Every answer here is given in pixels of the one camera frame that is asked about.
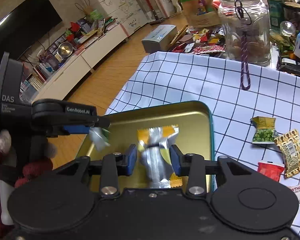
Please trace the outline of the hand in red sleeve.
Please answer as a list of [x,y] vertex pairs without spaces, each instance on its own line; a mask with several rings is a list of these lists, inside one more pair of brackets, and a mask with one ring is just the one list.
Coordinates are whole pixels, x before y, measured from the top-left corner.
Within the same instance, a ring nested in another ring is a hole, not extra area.
[[12,219],[7,211],[7,200],[14,189],[53,169],[52,158],[57,154],[54,144],[46,138],[33,141],[30,151],[34,157],[26,164],[17,166],[17,153],[7,130],[0,132],[0,239],[12,230]]

